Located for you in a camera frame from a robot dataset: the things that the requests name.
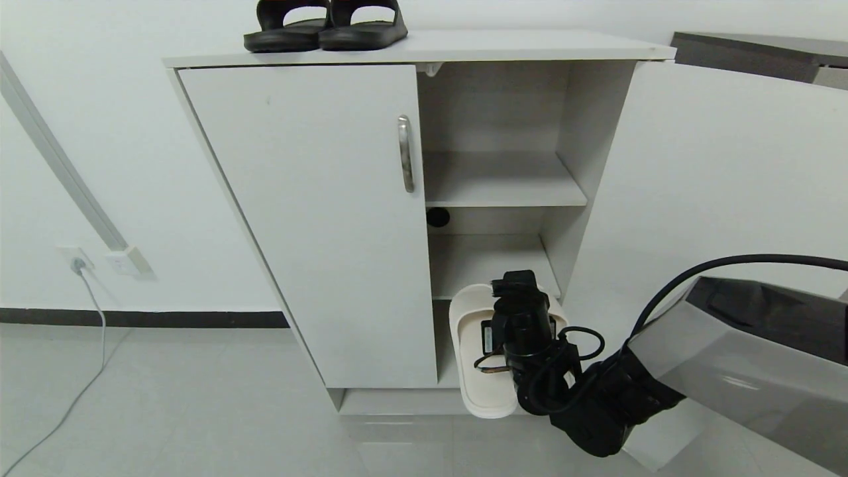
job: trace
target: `gray tiled floor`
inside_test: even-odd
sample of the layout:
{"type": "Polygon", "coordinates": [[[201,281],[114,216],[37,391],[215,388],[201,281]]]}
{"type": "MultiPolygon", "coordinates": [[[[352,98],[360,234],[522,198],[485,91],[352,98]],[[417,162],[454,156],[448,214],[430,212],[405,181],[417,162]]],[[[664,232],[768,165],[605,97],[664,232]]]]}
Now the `gray tiled floor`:
{"type": "MultiPolygon", "coordinates": [[[[9,477],[646,477],[544,419],[340,418],[288,330],[110,329],[120,343],[65,426],[9,477]]],[[[58,421],[99,330],[0,325],[3,469],[58,421]]],[[[832,475],[723,419],[657,475],[832,475]]]]}

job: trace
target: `black baseboard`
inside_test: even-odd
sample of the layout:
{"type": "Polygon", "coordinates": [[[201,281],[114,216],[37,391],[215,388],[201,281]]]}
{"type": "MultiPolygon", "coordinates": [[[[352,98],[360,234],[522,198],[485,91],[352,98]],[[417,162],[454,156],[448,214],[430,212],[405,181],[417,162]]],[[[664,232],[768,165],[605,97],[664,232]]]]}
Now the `black baseboard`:
{"type": "MultiPolygon", "coordinates": [[[[100,326],[96,311],[0,308],[0,323],[100,326]]],[[[282,311],[106,311],[110,327],[289,328],[282,311]]]]}

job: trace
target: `white slipper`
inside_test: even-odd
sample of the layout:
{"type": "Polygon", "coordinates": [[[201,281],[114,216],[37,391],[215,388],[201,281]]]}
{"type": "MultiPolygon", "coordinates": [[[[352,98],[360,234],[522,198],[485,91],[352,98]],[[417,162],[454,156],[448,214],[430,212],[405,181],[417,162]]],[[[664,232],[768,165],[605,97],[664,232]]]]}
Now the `white slipper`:
{"type": "MultiPolygon", "coordinates": [[[[550,294],[548,299],[549,314],[556,321],[556,329],[562,329],[567,326],[562,307],[550,294]]],[[[450,302],[449,311],[450,337],[460,374],[462,401],[472,415],[486,419],[505,418],[518,408],[511,373],[485,374],[474,368],[474,362],[483,356],[480,323],[492,319],[496,300],[492,296],[491,285],[469,285],[456,294],[450,302]]],[[[487,367],[504,365],[503,356],[492,356],[486,361],[487,367]]]]}

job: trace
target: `black slide sandal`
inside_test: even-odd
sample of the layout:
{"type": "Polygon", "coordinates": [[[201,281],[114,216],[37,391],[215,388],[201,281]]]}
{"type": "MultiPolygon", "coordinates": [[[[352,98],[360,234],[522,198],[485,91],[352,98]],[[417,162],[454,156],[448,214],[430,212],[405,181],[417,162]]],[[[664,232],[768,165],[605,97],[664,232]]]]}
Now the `black slide sandal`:
{"type": "Polygon", "coordinates": [[[398,0],[333,0],[330,7],[333,28],[318,37],[321,49],[329,51],[379,50],[406,38],[408,31],[400,14],[398,0]],[[360,7],[386,7],[394,11],[394,20],[350,24],[360,7]]]}
{"type": "Polygon", "coordinates": [[[299,52],[318,49],[318,33],[330,25],[328,0],[259,0],[256,18],[262,31],[244,36],[244,47],[251,53],[299,52]],[[283,25],[288,12],[301,7],[326,8],[322,19],[301,20],[283,25]]]}

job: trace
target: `metal handle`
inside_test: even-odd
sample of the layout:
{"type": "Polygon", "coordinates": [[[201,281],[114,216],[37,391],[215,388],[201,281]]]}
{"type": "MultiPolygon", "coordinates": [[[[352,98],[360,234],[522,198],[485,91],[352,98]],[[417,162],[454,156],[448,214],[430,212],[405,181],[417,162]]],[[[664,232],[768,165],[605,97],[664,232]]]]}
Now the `metal handle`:
{"type": "Polygon", "coordinates": [[[410,118],[402,115],[398,118],[398,138],[400,141],[400,168],[404,171],[406,192],[416,190],[412,179],[412,154],[410,153],[410,118]]]}

